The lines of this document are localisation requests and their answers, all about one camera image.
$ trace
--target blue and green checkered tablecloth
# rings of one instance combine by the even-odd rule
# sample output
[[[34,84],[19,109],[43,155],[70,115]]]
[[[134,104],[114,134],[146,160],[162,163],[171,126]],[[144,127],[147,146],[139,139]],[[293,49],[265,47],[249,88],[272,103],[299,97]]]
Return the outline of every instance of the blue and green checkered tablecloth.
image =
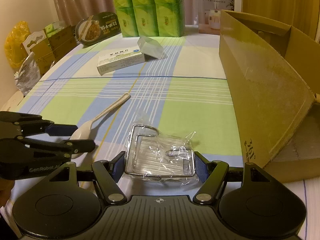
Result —
[[[186,136],[196,131],[194,150],[209,160],[242,166],[236,117],[219,59],[219,38],[199,34],[197,27],[189,26],[184,37],[155,38],[164,47],[166,58],[148,58],[144,63],[103,76],[97,71],[98,57],[114,49],[133,47],[138,38],[122,38],[119,34],[87,48],[79,45],[42,77],[15,110],[79,127],[123,93],[130,92],[131,99],[121,108],[94,124],[91,136],[97,148],[75,159],[78,165],[89,167],[95,160],[111,160],[125,150],[133,122],[143,116],[165,134]],[[46,134],[36,138],[61,139]],[[15,199],[39,179],[16,181],[4,210],[12,227],[11,209]],[[190,195],[191,198],[201,186],[201,183],[163,185],[125,176],[118,184],[127,196]],[[91,187],[89,183],[81,186]],[[239,183],[229,185],[227,190],[235,187]]]

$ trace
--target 361 logo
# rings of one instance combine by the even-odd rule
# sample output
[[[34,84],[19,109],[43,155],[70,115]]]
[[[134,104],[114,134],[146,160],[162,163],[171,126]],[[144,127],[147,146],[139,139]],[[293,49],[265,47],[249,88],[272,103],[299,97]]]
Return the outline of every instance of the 361 logo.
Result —
[[[246,151],[245,158],[246,158],[247,162],[250,162],[252,157],[255,159],[256,156],[254,155],[254,151],[253,151],[252,139],[250,139],[249,143],[247,143],[247,141],[244,141],[244,147],[245,147],[245,151]]]

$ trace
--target metal screw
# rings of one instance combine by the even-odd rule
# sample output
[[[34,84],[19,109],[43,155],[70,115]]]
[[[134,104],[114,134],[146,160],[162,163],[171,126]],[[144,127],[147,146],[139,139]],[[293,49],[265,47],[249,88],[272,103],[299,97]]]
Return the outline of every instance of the metal screw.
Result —
[[[211,198],[212,198],[211,195],[206,194],[206,193],[201,193],[196,196],[196,199],[201,202],[209,201]]]
[[[124,196],[118,193],[114,193],[108,196],[108,199],[110,199],[113,202],[118,202],[120,200],[124,199]]]

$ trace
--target white spoon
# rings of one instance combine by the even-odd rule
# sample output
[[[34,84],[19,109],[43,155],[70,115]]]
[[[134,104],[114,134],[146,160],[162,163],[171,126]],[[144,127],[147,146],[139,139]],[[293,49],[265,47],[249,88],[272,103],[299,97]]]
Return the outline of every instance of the white spoon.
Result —
[[[105,116],[107,113],[122,105],[125,101],[127,101],[131,95],[129,93],[124,93],[122,97],[120,97],[117,101],[115,101],[112,105],[103,110],[100,114],[98,114],[95,118],[85,122],[82,124],[70,137],[70,140],[82,140],[89,139],[92,124],[99,120],[101,117]]]

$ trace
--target plastic bag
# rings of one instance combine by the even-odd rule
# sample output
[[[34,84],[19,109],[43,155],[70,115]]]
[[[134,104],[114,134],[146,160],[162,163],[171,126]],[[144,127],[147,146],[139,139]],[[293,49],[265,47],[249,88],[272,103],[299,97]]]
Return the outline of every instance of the plastic bag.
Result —
[[[34,60],[34,52],[31,52],[27,59],[23,62],[19,71],[14,75],[16,87],[26,96],[29,91],[40,80],[40,70]]]
[[[179,182],[181,185],[198,181],[191,139],[171,136],[158,129],[135,123],[126,143],[125,173],[131,177],[154,182]]]
[[[21,21],[13,27],[4,43],[4,53],[12,68],[20,68],[28,54],[21,48],[26,38],[30,35],[28,24]]]

